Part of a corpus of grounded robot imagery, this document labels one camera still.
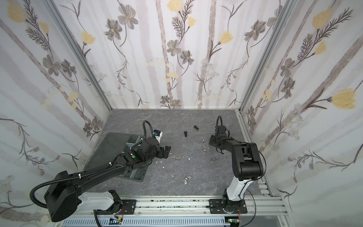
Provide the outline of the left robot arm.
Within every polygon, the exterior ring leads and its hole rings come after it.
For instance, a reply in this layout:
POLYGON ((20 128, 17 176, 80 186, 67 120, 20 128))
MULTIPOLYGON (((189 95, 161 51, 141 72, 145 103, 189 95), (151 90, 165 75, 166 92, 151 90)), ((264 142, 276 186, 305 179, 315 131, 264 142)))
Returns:
POLYGON ((129 170, 147 167, 154 158, 166 159, 171 148, 162 147, 155 137, 147 137, 106 164, 73 174, 60 172, 52 181, 35 186, 29 197, 49 211, 53 222, 65 220, 80 208, 83 201, 79 197, 87 190, 129 170))

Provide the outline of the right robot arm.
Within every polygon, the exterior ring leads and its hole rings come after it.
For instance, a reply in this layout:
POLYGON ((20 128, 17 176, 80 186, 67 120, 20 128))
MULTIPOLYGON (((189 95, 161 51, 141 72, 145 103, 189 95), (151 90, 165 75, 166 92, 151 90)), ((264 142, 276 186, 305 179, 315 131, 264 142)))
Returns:
POLYGON ((234 178, 221 199, 209 200, 209 209, 211 214, 246 214, 242 196, 253 181, 263 177, 263 163, 256 143, 239 142, 227 132, 225 126, 216 126, 209 145, 231 153, 234 178))

